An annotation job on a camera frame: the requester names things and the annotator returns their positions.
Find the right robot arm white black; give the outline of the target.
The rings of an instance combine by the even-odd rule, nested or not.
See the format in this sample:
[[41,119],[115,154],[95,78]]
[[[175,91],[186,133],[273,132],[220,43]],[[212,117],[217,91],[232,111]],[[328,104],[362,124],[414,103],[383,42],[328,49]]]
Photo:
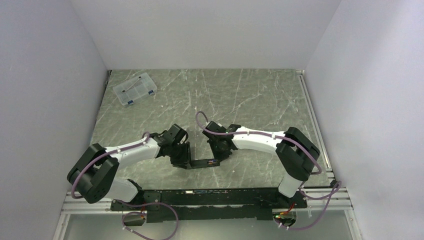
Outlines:
[[298,128],[289,127],[286,131],[261,131],[238,124],[228,128],[210,121],[202,127],[202,133],[209,138],[212,152],[223,154],[216,160],[226,159],[235,150],[255,150],[276,155],[285,169],[276,203],[287,208],[295,201],[295,193],[308,181],[311,175],[322,172],[318,164],[321,152]]

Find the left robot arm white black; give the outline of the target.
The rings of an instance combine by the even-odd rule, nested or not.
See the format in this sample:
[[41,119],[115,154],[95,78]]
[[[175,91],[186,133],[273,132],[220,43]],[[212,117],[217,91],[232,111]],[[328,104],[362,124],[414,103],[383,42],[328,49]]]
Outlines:
[[140,140],[119,146],[90,145],[69,171],[71,197],[94,204],[103,198],[124,202],[131,210],[144,203],[143,188],[132,179],[117,177],[120,169],[145,160],[187,153],[188,133],[173,124],[163,132],[142,134]]

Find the black remote control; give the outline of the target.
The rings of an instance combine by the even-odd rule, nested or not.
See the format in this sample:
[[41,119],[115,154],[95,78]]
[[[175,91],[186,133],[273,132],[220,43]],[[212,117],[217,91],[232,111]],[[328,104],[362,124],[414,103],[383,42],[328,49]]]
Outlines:
[[191,169],[201,169],[201,168],[210,168],[210,167],[218,167],[220,166],[220,161],[217,164],[208,164],[209,160],[216,160],[216,159],[198,159],[198,160],[190,160],[185,166],[184,169],[191,170]]

